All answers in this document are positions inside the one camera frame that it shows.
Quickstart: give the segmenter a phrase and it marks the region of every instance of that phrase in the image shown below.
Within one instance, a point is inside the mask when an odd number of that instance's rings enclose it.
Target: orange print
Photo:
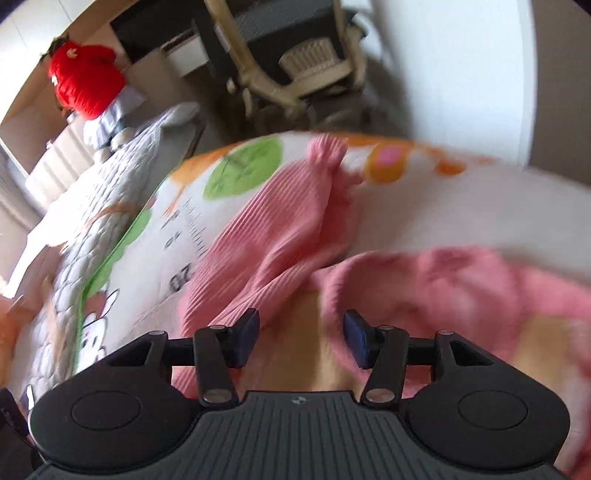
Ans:
[[[462,161],[442,158],[437,165],[435,165],[435,172],[439,173],[439,175],[451,177],[464,173],[466,168],[466,164]]]
[[[392,141],[378,144],[365,162],[365,178],[376,183],[391,183],[404,175],[413,144]]]

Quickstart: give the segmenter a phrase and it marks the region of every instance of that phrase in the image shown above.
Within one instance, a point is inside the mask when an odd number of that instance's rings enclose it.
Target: black gripper base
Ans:
[[[82,480],[564,480],[550,465],[526,472],[466,471],[435,458],[396,415],[357,405],[348,392],[251,392],[240,406],[204,414],[185,442],[156,463],[114,475],[46,465],[31,479]]]

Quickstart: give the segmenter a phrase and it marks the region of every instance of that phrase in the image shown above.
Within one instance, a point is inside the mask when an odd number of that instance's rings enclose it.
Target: green circle print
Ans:
[[[261,138],[225,155],[209,177],[203,198],[218,200],[258,187],[277,170],[282,155],[278,137]]]

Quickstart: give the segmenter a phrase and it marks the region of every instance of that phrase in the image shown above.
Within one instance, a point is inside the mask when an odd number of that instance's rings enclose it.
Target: chair leg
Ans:
[[[361,90],[365,84],[368,66],[367,58],[363,50],[361,50],[363,31],[356,25],[351,25],[345,32],[345,39],[351,55],[351,63],[353,64],[353,88]]]

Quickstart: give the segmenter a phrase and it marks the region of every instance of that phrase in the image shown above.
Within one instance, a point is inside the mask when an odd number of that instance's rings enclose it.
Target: white wall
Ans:
[[[530,0],[343,1],[369,10],[382,33],[373,30],[365,48],[401,90],[412,137],[528,161],[537,77]]]

